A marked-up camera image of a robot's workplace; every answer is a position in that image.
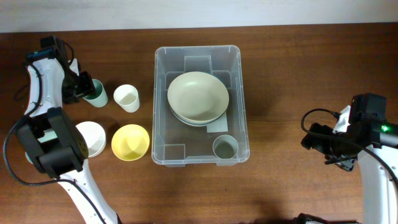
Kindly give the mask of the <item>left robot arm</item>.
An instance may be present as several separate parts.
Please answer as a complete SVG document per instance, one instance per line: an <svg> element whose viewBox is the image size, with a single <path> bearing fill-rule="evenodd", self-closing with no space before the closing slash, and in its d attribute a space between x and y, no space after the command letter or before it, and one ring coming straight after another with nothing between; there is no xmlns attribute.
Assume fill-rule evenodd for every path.
<svg viewBox="0 0 398 224"><path fill-rule="evenodd" d="M54 35L42 38L24 65L29 102L9 134L16 135L34 167L49 176L40 185L59 184L86 223L120 223L90 172L86 141L63 109L95 92L91 76L81 70L72 47Z"/></svg>

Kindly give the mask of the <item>grey cup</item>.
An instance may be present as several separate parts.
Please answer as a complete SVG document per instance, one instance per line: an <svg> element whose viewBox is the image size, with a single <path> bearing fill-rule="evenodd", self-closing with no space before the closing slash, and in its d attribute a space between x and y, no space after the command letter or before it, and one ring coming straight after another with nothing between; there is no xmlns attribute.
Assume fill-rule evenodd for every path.
<svg viewBox="0 0 398 224"><path fill-rule="evenodd" d="M238 142L230 135L218 136L213 142L213 152L220 159L232 159L238 153Z"/></svg>

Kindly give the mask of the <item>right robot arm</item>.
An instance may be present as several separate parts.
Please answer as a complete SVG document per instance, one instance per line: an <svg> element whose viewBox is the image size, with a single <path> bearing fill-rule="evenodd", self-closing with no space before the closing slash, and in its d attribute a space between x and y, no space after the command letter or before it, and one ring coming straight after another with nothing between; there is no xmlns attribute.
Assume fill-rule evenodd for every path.
<svg viewBox="0 0 398 224"><path fill-rule="evenodd" d="M303 128L301 145L351 172L359 165L363 184L363 222L397 223L397 125L386 119L386 98L355 95L340 112L331 111L334 128L313 123Z"/></svg>

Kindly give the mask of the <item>mint green cup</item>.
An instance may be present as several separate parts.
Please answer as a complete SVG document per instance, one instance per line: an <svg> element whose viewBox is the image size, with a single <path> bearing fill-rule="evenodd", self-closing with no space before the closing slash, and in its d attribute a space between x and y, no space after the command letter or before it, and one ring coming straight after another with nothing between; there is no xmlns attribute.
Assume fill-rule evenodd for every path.
<svg viewBox="0 0 398 224"><path fill-rule="evenodd" d="M97 79L93 79L93 84L95 91L83 97L83 99L96 108L102 108L108 102L108 96L106 94L106 90L104 89L103 84Z"/></svg>

